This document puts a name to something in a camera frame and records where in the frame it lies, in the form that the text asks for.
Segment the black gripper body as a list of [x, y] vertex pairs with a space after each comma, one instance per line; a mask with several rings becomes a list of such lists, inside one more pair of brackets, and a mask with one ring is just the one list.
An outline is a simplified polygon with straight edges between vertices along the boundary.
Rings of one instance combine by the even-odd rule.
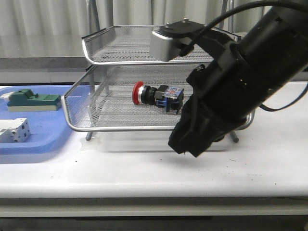
[[198, 157], [207, 150], [212, 143], [224, 139], [225, 135], [234, 130], [242, 130], [252, 123], [255, 110], [241, 120], [228, 120], [218, 115], [210, 108], [206, 101], [197, 95], [198, 77], [204, 82], [215, 70], [220, 70], [216, 61], [212, 61], [202, 69], [196, 67], [187, 77], [187, 82], [193, 88], [193, 94], [183, 105], [179, 122], [170, 134], [168, 145], [178, 154], [190, 152]]

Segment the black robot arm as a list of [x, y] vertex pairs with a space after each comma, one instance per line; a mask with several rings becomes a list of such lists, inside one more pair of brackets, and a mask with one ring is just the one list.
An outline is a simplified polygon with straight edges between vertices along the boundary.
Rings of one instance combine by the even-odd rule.
[[169, 146], [199, 156], [308, 65], [308, 3], [272, 1], [272, 8], [238, 43], [187, 77], [193, 93], [183, 105]]

